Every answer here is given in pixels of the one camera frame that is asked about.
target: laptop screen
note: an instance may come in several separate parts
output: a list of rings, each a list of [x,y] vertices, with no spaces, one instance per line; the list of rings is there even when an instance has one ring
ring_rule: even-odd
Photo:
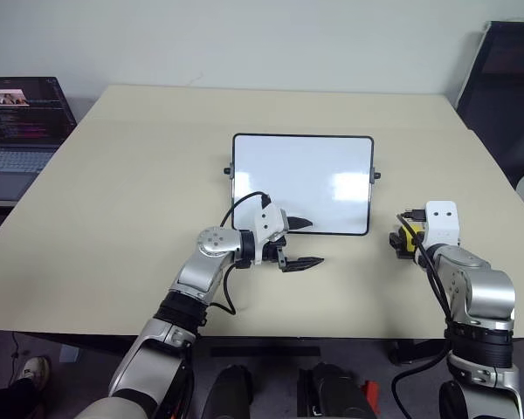
[[[54,77],[0,77],[0,147],[59,146],[76,120]]]

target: laptop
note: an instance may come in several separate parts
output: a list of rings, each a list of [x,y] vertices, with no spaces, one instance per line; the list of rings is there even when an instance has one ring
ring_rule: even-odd
[[[55,77],[0,77],[0,204],[19,201],[75,127]]]

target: laptop keyboard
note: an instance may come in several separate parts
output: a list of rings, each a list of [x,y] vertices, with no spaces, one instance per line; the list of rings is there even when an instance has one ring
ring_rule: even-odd
[[[43,170],[54,152],[0,150],[0,172],[38,173]]]

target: white shoe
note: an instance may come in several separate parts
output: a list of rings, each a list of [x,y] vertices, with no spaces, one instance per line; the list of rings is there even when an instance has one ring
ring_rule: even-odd
[[[42,391],[45,388],[46,383],[49,381],[49,375],[51,373],[51,367],[49,361],[43,356],[37,356],[30,358],[24,365],[24,369],[19,373],[18,380],[22,378],[29,378],[33,381],[33,385],[38,391]]]

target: red part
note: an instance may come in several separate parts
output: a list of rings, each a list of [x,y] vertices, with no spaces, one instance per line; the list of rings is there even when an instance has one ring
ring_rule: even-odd
[[[380,413],[380,410],[378,408],[378,382],[365,381],[365,385],[361,387],[361,390],[365,394],[367,402],[369,402],[370,407],[375,412],[375,415],[378,415]]]

